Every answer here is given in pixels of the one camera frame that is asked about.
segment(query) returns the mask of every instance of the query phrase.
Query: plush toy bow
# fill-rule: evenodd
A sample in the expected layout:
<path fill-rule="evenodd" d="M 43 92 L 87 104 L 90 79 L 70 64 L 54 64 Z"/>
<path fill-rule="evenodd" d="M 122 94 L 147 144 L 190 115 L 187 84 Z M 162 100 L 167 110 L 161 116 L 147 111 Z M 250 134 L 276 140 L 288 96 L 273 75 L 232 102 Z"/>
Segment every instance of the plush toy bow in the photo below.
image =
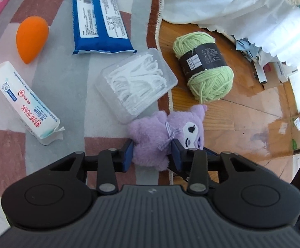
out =
<path fill-rule="evenodd" d="M 178 136 L 180 133 L 181 133 L 181 129 L 175 129 L 174 131 L 171 131 L 170 129 L 170 126 L 169 126 L 169 123 L 166 121 L 165 122 L 165 126 L 166 126 L 166 130 L 167 130 L 167 133 L 169 135 L 169 138 L 162 142 L 159 146 L 158 146 L 158 149 L 160 151 L 164 151 L 168 146 L 169 146 L 169 143 L 176 137 Z"/>

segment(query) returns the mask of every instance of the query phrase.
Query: clear plastic box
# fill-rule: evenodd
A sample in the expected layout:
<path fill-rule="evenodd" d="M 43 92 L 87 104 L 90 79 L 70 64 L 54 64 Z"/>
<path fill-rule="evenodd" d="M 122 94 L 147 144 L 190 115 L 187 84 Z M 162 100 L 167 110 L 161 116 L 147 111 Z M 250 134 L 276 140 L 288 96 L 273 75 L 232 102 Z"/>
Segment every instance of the clear plastic box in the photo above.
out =
<path fill-rule="evenodd" d="M 143 68 L 155 68 L 150 68 L 144 75 L 142 75 L 142 73 L 140 72 L 144 72 L 144 70 L 142 70 L 141 67 L 137 64 L 139 64 L 140 61 L 142 61 L 145 57 L 147 58 L 147 60 L 142 63 L 143 65 L 145 64 Z M 162 71 L 162 74 L 160 73 L 160 71 L 156 70 L 155 61 L 158 64 L 158 69 Z M 148 72 L 159 72 L 159 74 L 147 75 Z M 118 75 L 118 73 L 119 76 L 123 74 L 123 76 L 119 78 L 123 79 L 120 82 L 119 80 L 112 80 L 113 75 L 115 79 L 117 79 L 116 76 Z M 109 108 L 116 115 L 117 119 L 121 123 L 126 124 L 135 119 L 152 103 L 157 101 L 161 96 L 163 96 L 174 86 L 176 86 L 177 78 L 170 67 L 167 65 L 166 61 L 163 59 L 159 51 L 155 48 L 150 48 L 147 51 L 137 53 L 127 59 L 104 68 L 99 74 L 95 85 L 98 91 L 104 97 Z M 121 95 L 122 92 L 117 92 L 115 87 L 123 89 L 125 91 L 124 94 L 128 95 Z M 135 93 L 131 91 L 135 91 L 138 88 L 141 91 Z"/>

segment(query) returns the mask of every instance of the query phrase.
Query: striped rug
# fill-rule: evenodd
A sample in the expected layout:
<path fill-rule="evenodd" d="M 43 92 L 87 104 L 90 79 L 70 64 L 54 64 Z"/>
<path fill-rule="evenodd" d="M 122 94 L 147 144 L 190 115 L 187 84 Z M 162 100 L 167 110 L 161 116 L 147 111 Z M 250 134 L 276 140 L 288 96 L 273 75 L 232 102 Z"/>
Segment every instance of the striped rug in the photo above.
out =
<path fill-rule="evenodd" d="M 158 48 L 163 0 L 117 0 L 134 49 Z M 28 16 L 41 16 L 50 25 L 48 41 L 31 64 L 20 59 L 15 35 Z M 0 91 L 0 197 L 12 183 L 74 152 L 87 155 L 115 147 L 126 139 L 126 125 L 120 124 L 99 95 L 94 80 L 102 68 L 125 59 L 130 53 L 72 55 L 72 0 L 10 0 L 0 15 L 0 63 L 9 60 L 37 96 L 65 126 L 64 139 L 41 145 L 9 108 Z M 166 94 L 144 115 L 169 111 Z M 88 185 L 96 175 L 89 173 Z M 119 185 L 168 184 L 168 172 L 132 165 L 118 173 Z M 8 228 L 0 205 L 0 234 Z"/>

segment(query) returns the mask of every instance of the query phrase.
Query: purple plush toy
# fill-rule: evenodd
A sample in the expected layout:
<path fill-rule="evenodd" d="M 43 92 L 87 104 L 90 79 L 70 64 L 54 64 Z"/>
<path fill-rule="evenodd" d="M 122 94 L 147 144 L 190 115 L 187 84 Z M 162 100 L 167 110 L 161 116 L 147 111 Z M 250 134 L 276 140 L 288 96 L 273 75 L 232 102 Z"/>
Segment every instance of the purple plush toy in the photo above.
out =
<path fill-rule="evenodd" d="M 184 148 L 204 147 L 203 119 L 207 106 L 194 105 L 189 112 L 157 111 L 150 117 L 136 119 L 128 125 L 134 141 L 133 162 L 136 165 L 167 169 L 169 143 L 178 139 Z"/>

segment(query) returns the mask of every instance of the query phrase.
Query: paper scrap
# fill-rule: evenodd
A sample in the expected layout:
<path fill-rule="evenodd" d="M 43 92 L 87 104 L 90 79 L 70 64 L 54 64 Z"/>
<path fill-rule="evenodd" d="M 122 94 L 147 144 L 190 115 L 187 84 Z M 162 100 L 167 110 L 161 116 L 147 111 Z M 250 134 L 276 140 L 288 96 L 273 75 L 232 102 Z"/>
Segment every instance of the paper scrap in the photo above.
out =
<path fill-rule="evenodd" d="M 286 134 L 287 127 L 288 127 L 288 123 L 282 123 L 281 127 L 279 129 L 279 133 L 280 134 Z"/>

